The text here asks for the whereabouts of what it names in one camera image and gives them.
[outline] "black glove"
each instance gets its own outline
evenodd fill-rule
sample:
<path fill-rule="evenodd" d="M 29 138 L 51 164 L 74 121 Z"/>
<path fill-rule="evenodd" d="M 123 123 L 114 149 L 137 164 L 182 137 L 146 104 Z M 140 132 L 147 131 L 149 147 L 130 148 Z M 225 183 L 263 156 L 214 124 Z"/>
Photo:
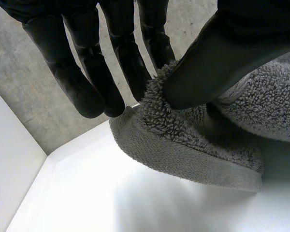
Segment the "black glove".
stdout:
<path fill-rule="evenodd" d="M 290 0 L 218 0 L 218 11 L 165 83 L 164 97 L 174 109 L 211 102 L 289 51 Z"/>
<path fill-rule="evenodd" d="M 94 118 L 120 115 L 124 101 L 99 44 L 98 0 L 0 0 L 0 6 L 23 28 L 42 53 L 58 84 L 78 112 Z M 140 101 L 151 79 L 135 43 L 133 0 L 99 1 L 113 49 L 133 96 Z M 143 39 L 156 69 L 175 60 L 164 33 L 168 0 L 139 0 Z M 89 81 L 76 65 L 63 22 Z"/>

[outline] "gray fabric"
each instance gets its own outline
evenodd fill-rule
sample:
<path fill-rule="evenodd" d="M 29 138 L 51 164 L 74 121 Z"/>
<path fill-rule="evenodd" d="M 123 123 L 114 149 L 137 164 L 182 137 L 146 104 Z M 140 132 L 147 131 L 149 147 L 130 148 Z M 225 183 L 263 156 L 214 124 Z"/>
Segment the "gray fabric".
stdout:
<path fill-rule="evenodd" d="M 183 111 L 173 111 L 161 93 L 173 67 L 164 67 L 150 82 L 140 106 L 110 120 L 119 147 L 160 172 L 257 191 L 260 154 L 252 135 L 237 126 L 290 142 L 290 53 L 245 76 L 213 102 L 215 106 Z"/>
<path fill-rule="evenodd" d="M 261 173 L 216 158 L 150 132 L 140 123 L 139 107 L 127 107 L 110 119 L 119 147 L 134 160 L 156 171 L 195 182 L 258 191 Z"/>
<path fill-rule="evenodd" d="M 290 52 L 251 72 L 243 88 L 229 89 L 215 105 L 246 131 L 290 142 Z"/>
<path fill-rule="evenodd" d="M 262 163 L 249 134 L 231 122 L 209 116 L 206 106 L 173 111 L 162 86 L 172 70 L 164 67 L 149 83 L 141 105 L 110 120 L 119 147 L 138 162 L 160 172 L 199 183 L 257 191 Z"/>

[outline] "terry cloth towel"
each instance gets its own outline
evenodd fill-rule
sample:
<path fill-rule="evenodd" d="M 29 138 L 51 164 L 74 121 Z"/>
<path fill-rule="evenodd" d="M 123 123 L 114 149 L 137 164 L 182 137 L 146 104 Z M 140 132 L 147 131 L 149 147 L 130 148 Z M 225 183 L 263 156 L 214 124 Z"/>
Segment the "terry cloth towel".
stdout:
<path fill-rule="evenodd" d="M 246 131 L 290 142 L 290 52 L 249 73 L 214 104 Z"/>
<path fill-rule="evenodd" d="M 256 133 L 258 135 L 281 139 L 281 134 L 277 135 L 277 122 L 268 118 L 268 115 L 275 115 L 285 126 L 282 128 L 290 133 L 287 130 L 290 129 L 290 107 L 288 111 L 279 111 L 289 105 L 287 96 L 290 94 L 285 101 L 279 100 L 280 108 L 267 107 L 264 112 L 268 110 L 268 113 L 259 114 L 257 122 L 266 123 L 255 127 L 256 120 L 251 119 L 259 106 L 264 105 L 258 101 L 264 93 L 270 93 L 268 98 L 272 98 L 273 104 L 279 97 L 284 98 L 284 91 L 273 93 L 283 88 L 271 86 L 290 86 L 289 61 L 290 53 L 253 71 L 220 96 L 214 102 L 215 107 L 202 105 L 182 111 L 172 110 L 162 97 L 163 83 L 175 64 L 165 66 L 149 83 L 140 106 L 128 107 L 122 116 L 110 120 L 114 138 L 127 155 L 154 170 L 199 183 L 257 191 L 262 173 L 258 147 L 251 134 L 240 130 L 224 116 L 250 132 L 256 133 L 251 129 L 254 128 L 263 131 L 263 134 Z M 270 85 L 265 76 L 271 78 Z M 273 133 L 277 137 L 264 132 L 264 128 L 273 127 L 278 129 Z"/>

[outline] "gloved hand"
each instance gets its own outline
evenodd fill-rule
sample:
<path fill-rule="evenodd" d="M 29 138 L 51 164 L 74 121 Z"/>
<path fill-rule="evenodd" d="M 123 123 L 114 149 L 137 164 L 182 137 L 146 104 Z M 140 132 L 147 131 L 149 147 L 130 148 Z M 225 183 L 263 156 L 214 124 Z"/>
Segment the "gloved hand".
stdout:
<path fill-rule="evenodd" d="M 133 0 L 0 0 L 0 6 L 22 22 L 62 90 L 87 118 L 103 112 L 116 117 L 125 109 L 101 52 L 98 2 L 120 67 L 133 96 L 140 101 L 151 77 L 133 35 Z M 175 60 L 169 37 L 164 33 L 168 0 L 138 3 L 143 40 L 158 69 Z M 74 60 L 63 23 L 90 82 Z"/>
<path fill-rule="evenodd" d="M 290 51 L 290 0 L 218 0 L 163 87 L 173 109 L 209 103 L 246 74 Z"/>

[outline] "black leather glove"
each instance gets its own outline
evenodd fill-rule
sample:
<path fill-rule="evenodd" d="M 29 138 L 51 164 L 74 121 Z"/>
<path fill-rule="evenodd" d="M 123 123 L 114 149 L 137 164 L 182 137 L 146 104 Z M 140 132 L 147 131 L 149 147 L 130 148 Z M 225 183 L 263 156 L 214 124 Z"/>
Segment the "black leather glove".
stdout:
<path fill-rule="evenodd" d="M 116 117 L 124 101 L 99 44 L 98 0 L 0 0 L 42 53 L 58 84 L 78 112 Z M 114 52 L 133 96 L 140 101 L 151 79 L 135 43 L 133 0 L 100 0 Z M 144 42 L 156 69 L 175 60 L 164 33 L 168 0 L 139 0 Z M 89 81 L 76 65 L 65 34 L 67 26 Z"/>
<path fill-rule="evenodd" d="M 174 109 L 209 103 L 246 74 L 290 51 L 290 0 L 218 0 L 164 85 Z"/>

